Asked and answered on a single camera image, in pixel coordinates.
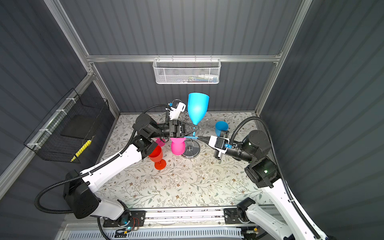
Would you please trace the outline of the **red wine glass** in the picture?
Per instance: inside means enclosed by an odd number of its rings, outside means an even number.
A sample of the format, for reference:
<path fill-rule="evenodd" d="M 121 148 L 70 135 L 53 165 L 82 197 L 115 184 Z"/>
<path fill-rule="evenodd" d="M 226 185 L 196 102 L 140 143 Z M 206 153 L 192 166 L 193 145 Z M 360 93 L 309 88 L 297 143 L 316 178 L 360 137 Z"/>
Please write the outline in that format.
<path fill-rule="evenodd" d="M 157 146 L 154 151 L 149 155 L 149 158 L 154 162 L 155 169 L 163 170 L 167 163 L 163 159 L 163 150 L 160 146 Z"/>

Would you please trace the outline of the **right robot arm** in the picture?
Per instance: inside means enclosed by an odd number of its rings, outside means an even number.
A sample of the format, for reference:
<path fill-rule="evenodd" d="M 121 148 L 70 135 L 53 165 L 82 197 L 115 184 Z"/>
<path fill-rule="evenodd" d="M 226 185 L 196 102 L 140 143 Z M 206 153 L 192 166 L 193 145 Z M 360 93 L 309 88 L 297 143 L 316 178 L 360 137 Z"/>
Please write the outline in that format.
<path fill-rule="evenodd" d="M 241 128 L 248 122 L 259 121 L 264 130 L 252 130 L 242 142 L 235 141 Z M 277 208 L 283 220 L 263 210 L 256 201 L 246 198 L 237 204 L 238 218 L 243 223 L 260 226 L 275 240 L 332 240 L 309 217 L 291 192 L 279 165 L 271 133 L 267 124 L 257 116 L 243 120 L 230 138 L 210 136 L 198 140 L 215 150 L 215 158 L 223 155 L 248 162 L 245 173 Z"/>

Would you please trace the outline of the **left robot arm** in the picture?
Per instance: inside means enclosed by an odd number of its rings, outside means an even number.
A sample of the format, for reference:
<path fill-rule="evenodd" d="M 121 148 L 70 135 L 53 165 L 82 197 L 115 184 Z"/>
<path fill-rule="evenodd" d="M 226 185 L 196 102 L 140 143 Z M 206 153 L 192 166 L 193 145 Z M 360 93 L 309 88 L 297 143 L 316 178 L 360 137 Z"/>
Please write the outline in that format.
<path fill-rule="evenodd" d="M 78 173 L 72 171 L 63 181 L 43 189 L 35 198 L 35 207 L 48 214 L 74 214 L 82 219 L 88 216 L 107 217 L 117 220 L 128 215 L 128 208 L 123 203 L 115 203 L 97 196 L 97 191 L 115 175 L 127 167 L 151 155 L 158 144 L 154 138 L 183 139 L 194 135 L 198 123 L 204 118 L 207 109 L 188 104 L 188 113 L 192 123 L 180 121 L 177 113 L 183 107 L 166 106 L 169 114 L 165 123 L 158 124 L 146 112 L 140 114 L 133 125 L 133 133 L 126 146 L 115 155 L 98 165 Z M 42 206 L 40 200 L 48 191 L 64 186 L 63 197 L 69 210 L 52 210 Z"/>

